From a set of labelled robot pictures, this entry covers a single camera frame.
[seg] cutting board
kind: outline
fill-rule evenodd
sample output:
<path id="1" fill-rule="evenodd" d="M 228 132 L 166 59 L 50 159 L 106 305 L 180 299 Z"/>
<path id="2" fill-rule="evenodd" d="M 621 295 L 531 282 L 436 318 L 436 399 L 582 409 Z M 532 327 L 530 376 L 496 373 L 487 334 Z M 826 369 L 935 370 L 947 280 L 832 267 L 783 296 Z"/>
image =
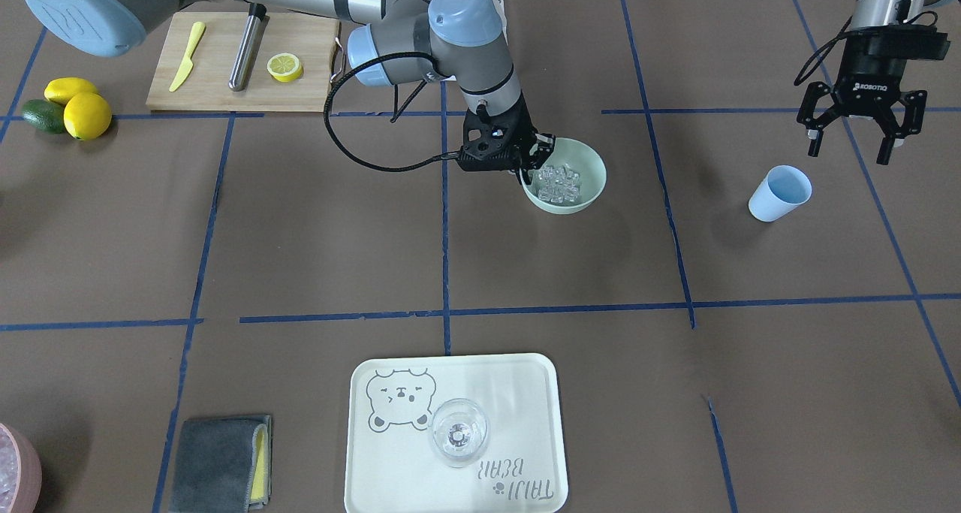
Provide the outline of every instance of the cutting board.
<path id="1" fill-rule="evenodd" d="M 206 23 L 206 31 L 191 57 L 193 71 L 177 91 L 169 92 L 195 21 Z M 246 23 L 245 12 L 174 14 L 147 93 L 147 107 L 151 110 L 322 112 L 330 89 L 330 72 L 336 55 L 334 38 L 339 34 L 340 22 L 306 14 L 268 14 L 247 89 L 233 92 L 227 80 Z M 303 76 L 290 83 L 271 77 L 267 61 L 278 53 L 297 55 L 303 64 Z"/>

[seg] halved lemon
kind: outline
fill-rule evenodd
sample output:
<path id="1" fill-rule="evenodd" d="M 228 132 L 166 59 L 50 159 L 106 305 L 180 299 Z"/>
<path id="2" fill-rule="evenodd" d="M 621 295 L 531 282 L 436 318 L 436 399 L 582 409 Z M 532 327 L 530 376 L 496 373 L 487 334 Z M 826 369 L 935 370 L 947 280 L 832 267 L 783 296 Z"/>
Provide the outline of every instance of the halved lemon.
<path id="1" fill-rule="evenodd" d="M 303 75 L 300 59 L 293 53 L 279 53 L 267 61 L 267 71 L 281 83 L 291 82 Z"/>

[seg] green avocado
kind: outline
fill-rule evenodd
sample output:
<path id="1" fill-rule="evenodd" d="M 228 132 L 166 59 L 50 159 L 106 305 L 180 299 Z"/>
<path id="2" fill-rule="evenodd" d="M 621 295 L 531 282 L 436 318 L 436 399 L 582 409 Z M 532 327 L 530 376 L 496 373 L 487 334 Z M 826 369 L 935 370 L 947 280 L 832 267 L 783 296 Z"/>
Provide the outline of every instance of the green avocado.
<path id="1" fill-rule="evenodd" d="M 23 105 L 23 119 L 48 134 L 66 132 L 63 127 L 63 106 L 50 100 L 28 100 Z"/>

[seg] bear face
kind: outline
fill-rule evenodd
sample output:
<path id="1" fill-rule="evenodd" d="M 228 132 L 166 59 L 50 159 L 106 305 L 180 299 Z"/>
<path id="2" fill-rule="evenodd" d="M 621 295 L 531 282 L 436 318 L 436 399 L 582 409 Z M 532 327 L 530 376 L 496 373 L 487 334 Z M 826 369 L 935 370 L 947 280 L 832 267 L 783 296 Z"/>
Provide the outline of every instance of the bear face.
<path id="1" fill-rule="evenodd" d="M 367 397 L 372 413 L 367 423 L 374 432 L 384 432 L 391 424 L 411 424 L 426 430 L 430 421 L 430 400 L 437 390 L 433 376 L 423 369 L 381 370 L 367 382 Z"/>

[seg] lemon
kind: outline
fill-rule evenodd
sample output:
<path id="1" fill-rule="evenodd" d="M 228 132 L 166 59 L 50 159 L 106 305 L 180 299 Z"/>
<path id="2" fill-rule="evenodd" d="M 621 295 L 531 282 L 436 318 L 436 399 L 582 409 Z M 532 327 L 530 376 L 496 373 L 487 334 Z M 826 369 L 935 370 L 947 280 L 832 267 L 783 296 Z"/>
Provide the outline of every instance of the lemon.
<path id="1" fill-rule="evenodd" d="M 107 100 L 93 92 L 80 92 L 63 108 L 63 126 L 78 140 L 92 140 L 106 132 L 113 113 Z"/>
<path id="2" fill-rule="evenodd" d="M 267 71 L 279 82 L 288 83 L 303 75 L 303 66 L 297 55 L 280 53 L 267 61 Z"/>
<path id="3" fill-rule="evenodd" d="M 44 98 L 65 106 L 78 92 L 97 93 L 97 86 L 82 77 L 61 77 L 47 84 Z"/>
<path id="4" fill-rule="evenodd" d="M 23 119 L 48 134 L 62 134 L 63 106 L 50 100 L 28 100 L 23 105 Z"/>

